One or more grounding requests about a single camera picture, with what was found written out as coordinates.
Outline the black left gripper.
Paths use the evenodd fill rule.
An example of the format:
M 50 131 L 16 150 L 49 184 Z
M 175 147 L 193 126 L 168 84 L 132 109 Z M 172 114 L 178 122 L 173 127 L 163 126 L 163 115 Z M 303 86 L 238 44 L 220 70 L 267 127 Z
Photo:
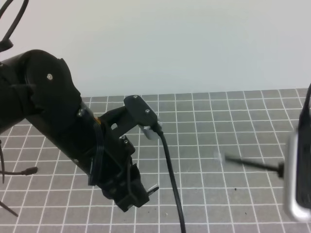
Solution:
M 135 149 L 127 136 L 115 138 L 110 130 L 99 123 L 90 124 L 88 132 L 94 139 L 88 185 L 99 187 L 124 212 L 132 206 L 146 204 L 150 200 L 149 195 L 142 184 L 137 165 L 132 163 L 131 155 Z

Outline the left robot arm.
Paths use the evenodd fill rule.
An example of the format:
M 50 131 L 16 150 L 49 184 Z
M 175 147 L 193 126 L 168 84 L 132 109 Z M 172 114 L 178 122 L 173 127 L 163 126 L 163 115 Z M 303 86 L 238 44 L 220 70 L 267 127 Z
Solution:
M 63 59 L 32 50 L 0 64 L 0 129 L 28 120 L 123 211 L 149 201 L 126 134 L 145 126 L 142 98 L 95 117 L 75 88 Z

